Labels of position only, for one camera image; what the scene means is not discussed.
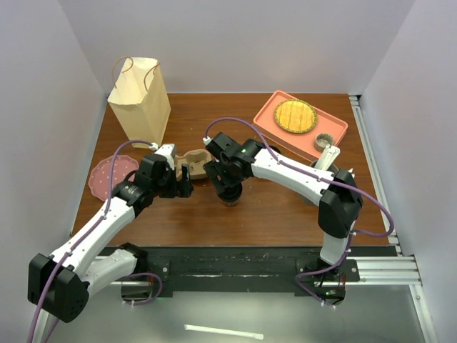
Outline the black coffee cup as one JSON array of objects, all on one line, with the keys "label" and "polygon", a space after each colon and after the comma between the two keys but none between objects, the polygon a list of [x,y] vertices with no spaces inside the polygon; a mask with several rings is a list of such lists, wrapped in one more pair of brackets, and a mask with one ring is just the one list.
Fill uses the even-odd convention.
[{"label": "black coffee cup", "polygon": [[270,146],[270,148],[275,151],[277,154],[282,154],[281,150],[277,146]]},{"label": "black coffee cup", "polygon": [[223,199],[222,203],[227,207],[234,207],[238,204],[239,199]]}]

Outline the brown paper bag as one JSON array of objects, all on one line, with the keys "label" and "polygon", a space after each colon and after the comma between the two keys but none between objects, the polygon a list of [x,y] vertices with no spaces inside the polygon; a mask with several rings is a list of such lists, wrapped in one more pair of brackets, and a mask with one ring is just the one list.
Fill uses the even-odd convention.
[{"label": "brown paper bag", "polygon": [[122,63],[119,74],[111,70],[113,89],[108,103],[124,130],[134,140],[134,147],[144,148],[148,143],[162,144],[171,113],[161,64],[157,59],[123,56],[114,64]]}]

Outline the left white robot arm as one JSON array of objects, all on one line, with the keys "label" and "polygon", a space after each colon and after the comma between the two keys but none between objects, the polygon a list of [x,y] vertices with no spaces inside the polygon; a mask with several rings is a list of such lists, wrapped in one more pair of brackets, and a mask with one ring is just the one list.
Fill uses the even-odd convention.
[{"label": "left white robot arm", "polygon": [[29,262],[28,300],[69,323],[80,315],[91,295],[112,281],[126,276],[143,279],[148,271],[147,254],[130,244],[121,246],[105,262],[95,258],[156,197],[188,198],[193,190],[188,164],[182,164],[178,179],[171,155],[147,154],[80,232],[49,256],[37,254]]}]

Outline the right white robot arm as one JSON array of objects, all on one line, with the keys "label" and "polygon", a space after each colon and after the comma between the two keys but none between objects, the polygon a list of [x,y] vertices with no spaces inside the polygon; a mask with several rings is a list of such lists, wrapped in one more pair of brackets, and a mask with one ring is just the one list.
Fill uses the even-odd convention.
[{"label": "right white robot arm", "polygon": [[204,170],[215,187],[218,198],[227,206],[235,205],[248,178],[265,179],[290,189],[318,207],[318,226],[324,232],[318,259],[318,273],[328,281],[343,273],[340,258],[348,250],[350,230],[363,206],[352,175],[313,169],[264,143],[248,139],[243,144],[220,132],[203,138],[206,150],[214,158]]}]

